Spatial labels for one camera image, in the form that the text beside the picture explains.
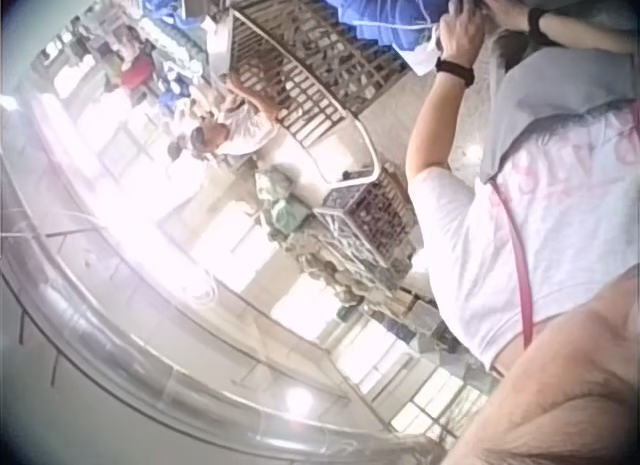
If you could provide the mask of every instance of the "metal railing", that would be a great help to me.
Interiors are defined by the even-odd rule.
[[[3,230],[28,239],[2,240],[0,270],[28,319],[60,359],[148,419],[195,440],[254,455],[304,463],[426,463],[439,450],[423,437],[401,437],[294,420],[213,390],[134,340],[102,312],[45,243],[2,163]]]

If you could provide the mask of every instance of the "man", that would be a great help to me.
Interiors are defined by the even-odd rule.
[[[215,119],[205,119],[191,132],[191,144],[202,153],[254,153],[277,132],[282,109],[245,87],[235,74],[229,75],[226,85],[231,94],[226,97],[220,114]]]
[[[505,76],[471,188],[447,162],[483,18],[474,0],[452,1],[406,172],[442,318],[508,375],[531,339],[638,262],[637,38],[515,0],[483,2],[503,27],[564,47]]]

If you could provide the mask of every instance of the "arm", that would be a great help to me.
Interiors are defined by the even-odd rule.
[[[277,120],[278,114],[281,111],[278,104],[268,97],[245,87],[235,74],[229,74],[227,87],[237,96],[251,103],[260,113],[264,113],[269,120],[273,122]]]
[[[518,0],[483,0],[496,21],[503,27],[529,31],[529,8]],[[569,48],[598,49],[613,53],[634,53],[636,39],[632,33],[606,30],[582,20],[547,13],[540,19],[540,30],[551,40]]]
[[[439,27],[442,58],[473,67],[484,39],[482,17],[473,0],[452,0]],[[427,168],[448,169],[464,92],[462,79],[446,73],[436,75],[409,140],[406,173],[410,182]]]
[[[436,76],[409,139],[406,161],[409,182],[429,167],[448,168],[464,92],[461,79],[444,73]]]
[[[575,18],[547,13],[540,19],[540,30],[551,40],[569,48],[605,50],[632,54],[636,39],[632,33],[605,30]]]

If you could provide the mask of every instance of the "light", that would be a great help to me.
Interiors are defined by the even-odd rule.
[[[289,413],[301,417],[309,413],[313,405],[313,396],[304,388],[292,388],[287,392]]]
[[[10,97],[9,95],[0,95],[0,106],[5,110],[10,112],[15,112],[16,110],[20,110],[20,105],[18,105],[18,101]]]

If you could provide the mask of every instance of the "black wristwatch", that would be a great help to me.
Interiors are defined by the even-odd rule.
[[[529,38],[542,47],[557,47],[558,43],[551,40],[547,34],[540,30],[540,19],[547,14],[547,10],[532,8],[529,10],[527,21],[529,22]]]
[[[438,57],[438,60],[436,60],[436,72],[444,72],[461,78],[464,80],[464,84],[467,88],[473,85],[476,81],[476,75],[473,73],[472,68],[467,68],[448,60],[442,60],[441,57]]]

